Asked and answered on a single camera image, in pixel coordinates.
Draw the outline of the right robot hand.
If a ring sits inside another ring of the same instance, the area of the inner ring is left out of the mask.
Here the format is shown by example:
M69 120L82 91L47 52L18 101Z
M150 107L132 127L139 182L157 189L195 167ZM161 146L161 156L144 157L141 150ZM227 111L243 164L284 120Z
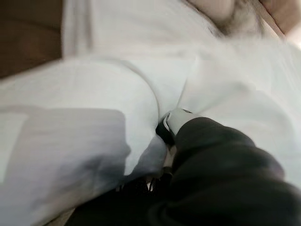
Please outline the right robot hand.
M244 133L181 108L156 128L176 148L152 191L142 179L76 208L69 226L298 226L300 190Z

